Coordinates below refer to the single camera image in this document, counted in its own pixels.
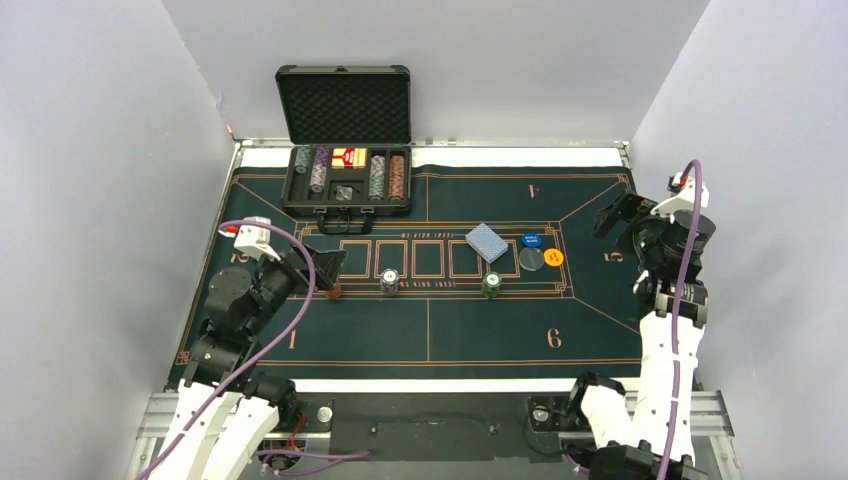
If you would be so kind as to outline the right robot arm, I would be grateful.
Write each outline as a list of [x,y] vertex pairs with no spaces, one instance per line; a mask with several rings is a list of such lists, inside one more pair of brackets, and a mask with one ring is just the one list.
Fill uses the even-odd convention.
[[592,449],[564,454],[591,479],[705,479],[691,433],[694,372],[708,316],[708,291],[697,276],[715,224],[702,210],[708,193],[695,185],[655,202],[626,191],[597,212],[593,234],[627,227],[618,247],[637,259],[633,292],[640,302],[641,361],[634,408],[617,380],[586,372],[565,402],[569,422],[590,429]]

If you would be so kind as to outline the blue playing card deck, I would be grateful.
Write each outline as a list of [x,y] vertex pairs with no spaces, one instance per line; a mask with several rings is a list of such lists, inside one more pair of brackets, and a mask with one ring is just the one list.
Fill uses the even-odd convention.
[[487,264],[492,264],[509,249],[508,243],[485,223],[469,231],[465,241]]

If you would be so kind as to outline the purple chip row in case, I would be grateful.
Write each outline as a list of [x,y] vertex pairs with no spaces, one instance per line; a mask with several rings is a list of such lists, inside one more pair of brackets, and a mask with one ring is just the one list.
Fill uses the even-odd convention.
[[313,193],[322,193],[324,191],[330,159],[331,150],[329,148],[319,147],[315,150],[309,181],[309,188]]

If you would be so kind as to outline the red playing card box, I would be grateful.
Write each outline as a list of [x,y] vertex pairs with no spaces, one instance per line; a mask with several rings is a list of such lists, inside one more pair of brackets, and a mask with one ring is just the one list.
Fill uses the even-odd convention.
[[334,148],[331,155],[331,167],[334,169],[361,169],[366,166],[367,148]]

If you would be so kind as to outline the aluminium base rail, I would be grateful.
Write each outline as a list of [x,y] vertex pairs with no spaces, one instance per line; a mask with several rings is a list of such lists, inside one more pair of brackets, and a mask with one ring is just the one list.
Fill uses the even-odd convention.
[[[555,447],[593,449],[588,427],[568,427],[556,407],[566,395],[550,393],[301,393],[290,430],[278,427],[259,447],[294,445],[342,455],[368,450],[370,462],[513,461],[517,466],[554,463]],[[711,479],[743,479],[733,429],[720,391],[695,392],[691,416],[698,468]],[[164,450],[175,393],[154,393],[148,402],[126,479],[135,479]]]

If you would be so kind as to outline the orange poker chip stack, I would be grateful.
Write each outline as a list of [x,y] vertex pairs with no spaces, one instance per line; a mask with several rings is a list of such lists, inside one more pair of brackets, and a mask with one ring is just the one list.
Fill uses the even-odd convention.
[[331,289],[325,291],[325,296],[329,300],[338,300],[343,293],[343,288],[340,283],[336,283]]

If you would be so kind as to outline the clear bag in case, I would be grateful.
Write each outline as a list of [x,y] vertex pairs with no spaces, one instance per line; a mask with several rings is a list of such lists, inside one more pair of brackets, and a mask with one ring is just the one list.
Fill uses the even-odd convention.
[[352,201],[354,189],[350,186],[337,186],[335,189],[335,198],[337,201]]

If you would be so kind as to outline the green poker chip stack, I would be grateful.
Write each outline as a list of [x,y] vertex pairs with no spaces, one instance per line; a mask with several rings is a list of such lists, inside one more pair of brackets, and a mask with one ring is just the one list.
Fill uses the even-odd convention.
[[495,271],[487,272],[481,283],[481,292],[486,299],[498,296],[502,285],[501,275]]

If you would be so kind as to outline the blue small blind button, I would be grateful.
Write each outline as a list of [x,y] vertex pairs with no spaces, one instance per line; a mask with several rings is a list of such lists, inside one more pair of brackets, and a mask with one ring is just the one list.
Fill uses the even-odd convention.
[[522,235],[522,243],[528,248],[539,248],[542,243],[542,237],[535,232],[527,232]]

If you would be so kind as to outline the blue chip row in case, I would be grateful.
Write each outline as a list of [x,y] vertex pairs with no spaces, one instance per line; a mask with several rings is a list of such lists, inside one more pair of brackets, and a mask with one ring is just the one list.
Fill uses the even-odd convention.
[[368,199],[380,201],[384,199],[385,190],[385,162],[382,155],[374,155],[369,163]]

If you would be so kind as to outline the green poker table mat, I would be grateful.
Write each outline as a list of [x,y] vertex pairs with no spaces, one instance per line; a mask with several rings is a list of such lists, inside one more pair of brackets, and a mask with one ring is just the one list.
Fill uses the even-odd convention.
[[[224,199],[227,220],[262,216],[319,250],[347,258],[338,300],[317,295],[296,334],[257,364],[290,378],[530,379],[639,373],[637,273],[613,237],[592,234],[595,213],[633,185],[607,168],[417,168],[411,211],[377,219],[367,235],[326,235],[280,206],[282,168],[240,168]],[[487,264],[466,244],[480,223],[509,245]],[[522,235],[557,248],[560,267],[519,266]],[[394,296],[380,292],[387,268]],[[487,272],[501,275],[486,299]]]

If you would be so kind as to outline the yellow big blind button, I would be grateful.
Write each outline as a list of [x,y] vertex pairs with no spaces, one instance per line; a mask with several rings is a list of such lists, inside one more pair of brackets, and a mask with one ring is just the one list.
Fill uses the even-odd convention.
[[548,248],[543,252],[543,259],[548,266],[560,267],[565,262],[565,255],[557,248]]

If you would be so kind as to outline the green chip row in case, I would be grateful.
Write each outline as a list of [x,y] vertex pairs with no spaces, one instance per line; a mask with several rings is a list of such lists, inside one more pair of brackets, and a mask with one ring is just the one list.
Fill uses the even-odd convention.
[[312,162],[313,153],[309,147],[298,147],[295,152],[294,171],[305,174]]

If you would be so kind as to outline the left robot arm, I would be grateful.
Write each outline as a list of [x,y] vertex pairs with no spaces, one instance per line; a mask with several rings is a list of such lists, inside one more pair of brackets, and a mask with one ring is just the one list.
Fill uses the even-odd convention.
[[319,291],[335,287],[347,254],[260,248],[208,283],[203,329],[189,349],[162,449],[141,479],[236,479],[272,429],[298,416],[293,381],[255,367],[293,337]]

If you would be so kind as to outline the orange chip row in case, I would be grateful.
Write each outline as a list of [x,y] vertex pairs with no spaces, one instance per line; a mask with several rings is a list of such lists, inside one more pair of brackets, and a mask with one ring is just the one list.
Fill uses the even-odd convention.
[[389,169],[389,200],[401,201],[404,198],[405,157],[393,155]]

